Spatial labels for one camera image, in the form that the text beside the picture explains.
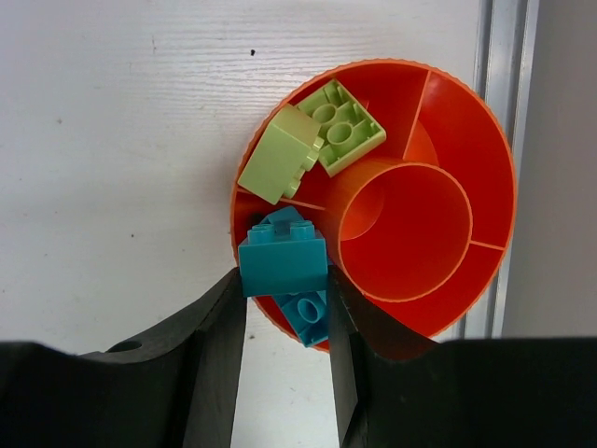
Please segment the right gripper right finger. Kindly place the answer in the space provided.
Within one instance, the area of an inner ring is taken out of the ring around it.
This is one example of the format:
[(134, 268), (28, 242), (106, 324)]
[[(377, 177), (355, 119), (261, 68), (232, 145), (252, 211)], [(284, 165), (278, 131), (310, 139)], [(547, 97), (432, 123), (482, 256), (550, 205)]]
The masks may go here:
[(436, 343), (328, 274), (329, 354), (343, 447), (592, 447), (596, 341)]

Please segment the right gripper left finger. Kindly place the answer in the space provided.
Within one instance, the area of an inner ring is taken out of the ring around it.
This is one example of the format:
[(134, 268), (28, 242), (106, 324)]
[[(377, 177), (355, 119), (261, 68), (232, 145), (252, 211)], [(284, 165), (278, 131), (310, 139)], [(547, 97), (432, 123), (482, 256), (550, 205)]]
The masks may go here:
[(1, 345), (5, 447), (228, 447), (247, 303), (237, 270), (104, 352)]

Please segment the teal square lego brick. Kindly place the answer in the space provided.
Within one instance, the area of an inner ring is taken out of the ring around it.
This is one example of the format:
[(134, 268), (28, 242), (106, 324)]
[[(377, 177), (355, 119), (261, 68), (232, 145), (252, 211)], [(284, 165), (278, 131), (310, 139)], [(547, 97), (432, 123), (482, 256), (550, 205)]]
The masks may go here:
[(303, 216), (294, 206), (290, 205), (267, 214), (260, 224), (271, 224), (274, 226), (274, 232), (277, 235), (282, 235), (290, 232), (291, 222), (302, 220)]

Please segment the orange divided round container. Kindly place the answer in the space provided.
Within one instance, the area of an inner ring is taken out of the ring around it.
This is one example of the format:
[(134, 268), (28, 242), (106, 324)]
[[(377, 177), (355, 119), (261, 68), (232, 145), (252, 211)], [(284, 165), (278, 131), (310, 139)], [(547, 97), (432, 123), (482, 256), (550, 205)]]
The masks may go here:
[[(276, 204), (240, 187), (274, 115), (332, 79), (381, 124), (386, 141), (333, 177), (318, 158), (296, 195)], [(290, 205), (325, 239), (328, 273), (342, 270), (371, 303), (433, 337), (475, 304), (506, 254), (516, 209), (514, 163), (493, 113), (457, 78), (395, 59), (348, 63), (291, 92), (250, 142), (230, 203), (238, 265), (248, 231)], [(273, 297), (248, 298), (300, 341)]]

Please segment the light green lego brick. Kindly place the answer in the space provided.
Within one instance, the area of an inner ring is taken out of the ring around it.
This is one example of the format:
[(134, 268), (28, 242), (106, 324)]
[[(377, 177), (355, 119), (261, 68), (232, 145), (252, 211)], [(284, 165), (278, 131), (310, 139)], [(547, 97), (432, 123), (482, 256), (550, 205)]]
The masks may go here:
[(386, 130), (341, 83), (332, 79), (296, 104), (320, 125), (319, 162), (329, 177), (386, 141)]

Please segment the pale green small lego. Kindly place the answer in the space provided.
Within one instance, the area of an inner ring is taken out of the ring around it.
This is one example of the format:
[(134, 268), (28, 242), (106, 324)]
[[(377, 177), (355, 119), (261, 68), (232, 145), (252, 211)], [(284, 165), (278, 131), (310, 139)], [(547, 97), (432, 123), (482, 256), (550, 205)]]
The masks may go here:
[(238, 185), (270, 204), (293, 198), (318, 162), (324, 145), (320, 130), (318, 121), (296, 107), (282, 107), (259, 138)]

